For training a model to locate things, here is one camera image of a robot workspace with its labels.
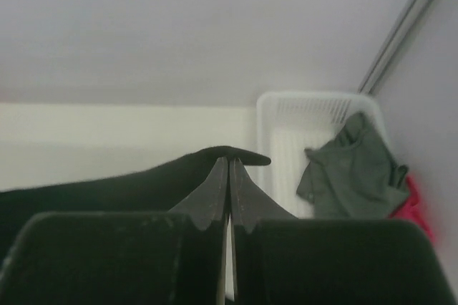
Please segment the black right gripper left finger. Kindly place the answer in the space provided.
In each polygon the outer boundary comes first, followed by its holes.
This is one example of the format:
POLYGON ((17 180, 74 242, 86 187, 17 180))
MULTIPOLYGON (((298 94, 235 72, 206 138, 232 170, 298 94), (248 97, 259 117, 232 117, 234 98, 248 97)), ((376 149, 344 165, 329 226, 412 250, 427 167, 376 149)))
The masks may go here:
POLYGON ((166 212, 48 212, 1 267, 3 304, 223 304, 228 161, 166 212))

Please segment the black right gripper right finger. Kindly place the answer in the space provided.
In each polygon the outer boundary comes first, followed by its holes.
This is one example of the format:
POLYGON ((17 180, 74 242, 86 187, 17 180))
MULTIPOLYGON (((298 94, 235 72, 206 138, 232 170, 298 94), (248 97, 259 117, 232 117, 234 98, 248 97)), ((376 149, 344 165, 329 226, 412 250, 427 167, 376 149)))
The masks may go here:
POLYGON ((426 235, 392 219, 300 219, 229 164, 237 304, 455 304, 426 235))

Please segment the black t shirt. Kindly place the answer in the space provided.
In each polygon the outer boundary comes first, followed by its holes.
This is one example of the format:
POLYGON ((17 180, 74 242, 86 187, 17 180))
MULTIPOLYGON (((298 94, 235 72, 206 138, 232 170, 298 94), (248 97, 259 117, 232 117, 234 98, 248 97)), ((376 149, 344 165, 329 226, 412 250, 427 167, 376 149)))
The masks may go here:
POLYGON ((270 165, 271 159, 230 146, 207 147, 126 175, 1 193, 1 257, 6 258, 19 231, 37 213, 59 211, 168 211, 208 177, 218 158, 244 165, 270 165))

